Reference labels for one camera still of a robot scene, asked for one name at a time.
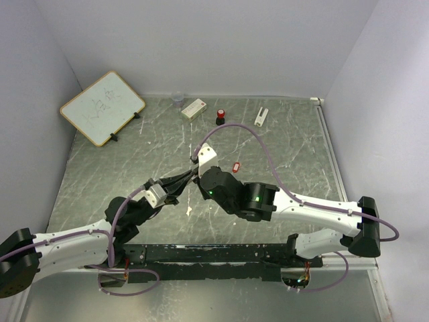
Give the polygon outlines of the red key tag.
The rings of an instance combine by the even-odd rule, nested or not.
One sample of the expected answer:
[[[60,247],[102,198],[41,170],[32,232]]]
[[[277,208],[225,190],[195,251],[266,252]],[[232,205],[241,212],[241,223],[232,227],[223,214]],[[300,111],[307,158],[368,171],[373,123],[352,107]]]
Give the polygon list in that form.
[[[236,163],[234,163],[234,166],[233,166],[233,169],[232,169],[232,171],[234,172],[234,173],[236,173],[236,172],[238,172],[239,171],[239,169],[240,169],[240,163],[239,162],[236,162]]]

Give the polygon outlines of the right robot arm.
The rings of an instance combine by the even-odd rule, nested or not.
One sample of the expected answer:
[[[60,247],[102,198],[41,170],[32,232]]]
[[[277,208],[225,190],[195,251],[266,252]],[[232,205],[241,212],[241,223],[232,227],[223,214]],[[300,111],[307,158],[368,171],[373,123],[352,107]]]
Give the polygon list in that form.
[[[324,253],[346,250],[364,258],[381,254],[379,214],[375,199],[336,202],[288,195],[280,187],[237,180],[231,173],[211,166],[199,171],[197,185],[205,199],[212,199],[229,215],[250,222],[271,219],[303,221],[322,229],[290,235],[285,261],[294,267]]]

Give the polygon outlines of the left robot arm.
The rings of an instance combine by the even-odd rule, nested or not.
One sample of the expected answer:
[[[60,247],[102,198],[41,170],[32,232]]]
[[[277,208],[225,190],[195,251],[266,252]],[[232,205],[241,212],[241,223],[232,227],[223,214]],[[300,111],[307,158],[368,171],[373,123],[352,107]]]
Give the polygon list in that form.
[[[32,234],[28,228],[14,231],[1,243],[1,298],[12,297],[34,282],[71,268],[122,265],[123,245],[163,206],[177,205],[194,175],[188,170],[176,176],[149,179],[128,197],[112,199],[105,218],[84,227],[39,234]]]

